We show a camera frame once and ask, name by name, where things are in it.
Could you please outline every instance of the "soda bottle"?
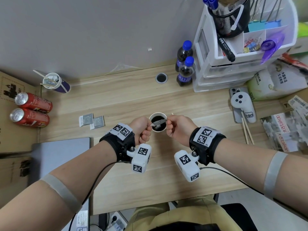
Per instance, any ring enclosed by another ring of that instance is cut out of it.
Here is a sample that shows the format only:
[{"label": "soda bottle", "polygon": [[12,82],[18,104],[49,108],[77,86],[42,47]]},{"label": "soda bottle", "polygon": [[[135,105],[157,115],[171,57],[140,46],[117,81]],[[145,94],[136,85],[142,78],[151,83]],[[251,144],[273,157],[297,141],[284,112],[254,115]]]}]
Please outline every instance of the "soda bottle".
[{"label": "soda bottle", "polygon": [[177,52],[177,61],[175,64],[175,70],[179,72],[179,66],[181,62],[184,62],[185,59],[193,55],[192,42],[189,40],[184,41],[183,46],[179,48]]},{"label": "soda bottle", "polygon": [[192,76],[195,73],[196,67],[194,65],[194,58],[187,57],[184,63],[179,67],[179,74],[176,81],[180,86],[189,85],[192,83]]}]

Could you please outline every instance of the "hand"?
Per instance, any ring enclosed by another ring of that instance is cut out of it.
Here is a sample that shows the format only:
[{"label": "hand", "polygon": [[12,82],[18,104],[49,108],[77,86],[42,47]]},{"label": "hand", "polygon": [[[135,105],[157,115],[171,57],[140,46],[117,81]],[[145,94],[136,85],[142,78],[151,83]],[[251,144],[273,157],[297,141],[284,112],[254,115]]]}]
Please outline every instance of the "hand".
[{"label": "hand", "polygon": [[146,117],[135,118],[128,125],[133,129],[135,134],[135,144],[140,145],[141,143],[146,143],[150,140],[152,122]]},{"label": "hand", "polygon": [[180,144],[189,147],[189,138],[197,128],[194,122],[189,117],[183,115],[171,115],[167,119],[167,135]]}]

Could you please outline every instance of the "desk surface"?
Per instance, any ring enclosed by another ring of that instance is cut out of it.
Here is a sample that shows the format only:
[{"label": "desk surface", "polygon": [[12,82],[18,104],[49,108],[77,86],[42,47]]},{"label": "desk surface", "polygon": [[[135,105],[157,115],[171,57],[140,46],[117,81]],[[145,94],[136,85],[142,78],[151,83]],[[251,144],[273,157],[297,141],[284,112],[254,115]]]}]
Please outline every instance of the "desk surface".
[{"label": "desk surface", "polygon": [[[159,72],[168,75],[165,84],[156,83]],[[138,116],[149,117],[155,112],[168,116],[173,112],[245,143],[241,124],[233,120],[228,89],[194,93],[191,85],[180,87],[176,76],[174,65],[170,65],[71,82],[68,94],[43,88],[43,98],[51,100],[54,108],[49,114],[50,124],[41,129],[40,142],[92,137],[97,144],[118,122],[129,124]],[[257,102],[254,107],[258,119],[283,111],[277,100]],[[88,113],[94,113],[94,117],[103,115],[106,126],[94,130],[79,127],[78,117]],[[269,147],[259,121],[249,124],[249,128],[257,146]],[[152,146],[152,156],[147,171],[140,175],[131,172],[128,164],[114,165],[94,191],[93,214],[245,188],[231,176],[213,169],[202,170],[200,179],[187,182],[173,156],[181,149],[189,149],[165,131],[152,132],[148,144]]]}]

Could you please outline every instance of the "person's right hand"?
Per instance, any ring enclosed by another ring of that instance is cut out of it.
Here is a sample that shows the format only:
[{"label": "person's right hand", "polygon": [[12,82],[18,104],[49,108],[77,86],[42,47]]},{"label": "person's right hand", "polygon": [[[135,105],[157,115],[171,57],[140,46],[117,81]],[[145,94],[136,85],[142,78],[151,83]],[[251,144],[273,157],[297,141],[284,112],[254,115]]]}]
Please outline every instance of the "person's right hand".
[{"label": "person's right hand", "polygon": [[189,147],[189,138],[197,128],[194,122],[189,117],[183,115],[171,115],[167,119],[167,135],[180,144]]}]

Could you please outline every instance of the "mesh pen holder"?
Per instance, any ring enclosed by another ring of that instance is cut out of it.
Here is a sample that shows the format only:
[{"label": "mesh pen holder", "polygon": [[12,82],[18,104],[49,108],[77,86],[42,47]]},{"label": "mesh pen holder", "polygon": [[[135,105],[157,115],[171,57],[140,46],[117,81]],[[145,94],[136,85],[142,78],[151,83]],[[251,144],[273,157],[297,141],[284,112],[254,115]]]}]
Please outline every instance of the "mesh pen holder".
[{"label": "mesh pen holder", "polygon": [[248,26],[250,20],[250,0],[237,0],[235,3],[225,7],[226,15],[215,15],[208,8],[214,19],[216,31],[223,38],[232,38],[239,35]]}]

